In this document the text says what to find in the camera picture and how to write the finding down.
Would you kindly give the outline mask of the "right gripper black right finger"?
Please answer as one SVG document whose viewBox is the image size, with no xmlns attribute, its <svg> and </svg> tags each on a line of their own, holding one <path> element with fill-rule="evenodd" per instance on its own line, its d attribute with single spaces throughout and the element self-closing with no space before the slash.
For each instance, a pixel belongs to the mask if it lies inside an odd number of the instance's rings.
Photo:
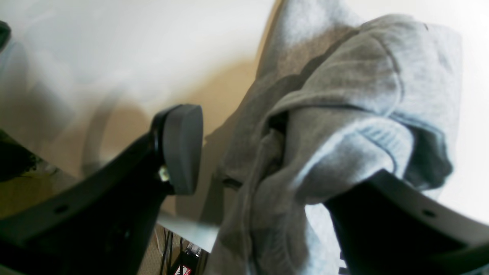
<svg viewBox="0 0 489 275">
<path fill-rule="evenodd" d="M 324 205 L 348 275 L 488 274 L 488 226 L 385 170 Z"/>
</svg>

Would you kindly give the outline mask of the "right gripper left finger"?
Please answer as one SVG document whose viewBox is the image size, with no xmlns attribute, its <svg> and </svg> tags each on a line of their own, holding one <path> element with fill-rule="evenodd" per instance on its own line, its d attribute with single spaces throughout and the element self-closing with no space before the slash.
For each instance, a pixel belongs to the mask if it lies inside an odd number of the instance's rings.
<svg viewBox="0 0 489 275">
<path fill-rule="evenodd" d="M 137 274 L 166 197 L 196 190 L 202 140 L 200 105 L 160 111 L 87 179 L 1 220 L 1 274 Z"/>
</svg>

